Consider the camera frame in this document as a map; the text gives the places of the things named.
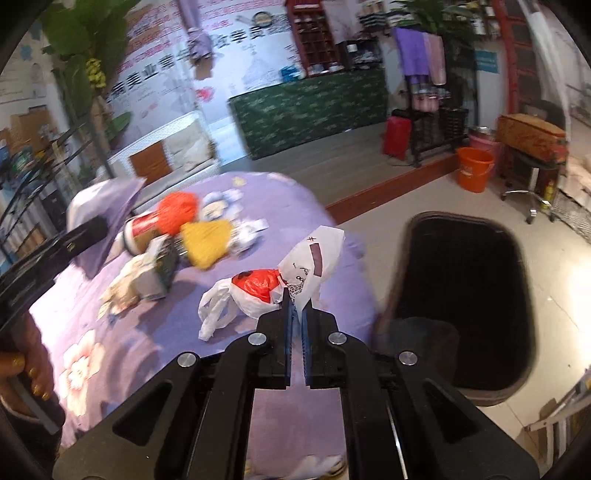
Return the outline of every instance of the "person's hand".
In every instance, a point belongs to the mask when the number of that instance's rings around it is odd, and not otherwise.
[[[29,408],[8,384],[7,379],[25,371],[32,379],[33,394],[49,400],[53,392],[53,367],[47,349],[41,343],[41,332],[30,313],[24,315],[26,352],[0,352],[0,397],[12,410],[32,416]]]

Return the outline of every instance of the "orange yarn ball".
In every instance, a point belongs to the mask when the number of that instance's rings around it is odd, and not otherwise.
[[[175,192],[166,195],[158,205],[158,229],[169,235],[178,235],[181,226],[194,222],[198,201],[193,193]]]

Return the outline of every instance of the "hanging cloth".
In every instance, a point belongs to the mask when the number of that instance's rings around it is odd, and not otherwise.
[[[394,28],[398,41],[398,51],[402,62],[402,72],[406,76],[429,75],[429,62],[423,32],[408,28]]]
[[[445,71],[443,39],[439,35],[423,33],[423,40],[425,42],[425,50],[427,51],[431,82],[433,85],[445,85],[447,77]]]
[[[187,32],[189,34],[189,53],[191,59],[199,62],[213,53],[212,39],[201,28],[198,0],[178,0],[178,6]]]

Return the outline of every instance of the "orange bucket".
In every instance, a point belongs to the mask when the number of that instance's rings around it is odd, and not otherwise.
[[[471,147],[458,148],[456,152],[460,159],[457,182],[470,192],[483,192],[495,166],[495,157],[484,150]]]

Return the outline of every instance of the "pink bucket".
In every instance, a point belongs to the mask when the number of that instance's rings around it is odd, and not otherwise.
[[[472,148],[477,148],[478,150],[484,150],[485,152],[490,153],[493,158],[495,159],[495,169],[498,163],[498,160],[503,152],[503,144],[500,142],[493,142],[492,140],[486,140],[485,138],[474,137],[473,135],[468,135],[470,138],[470,146]]]

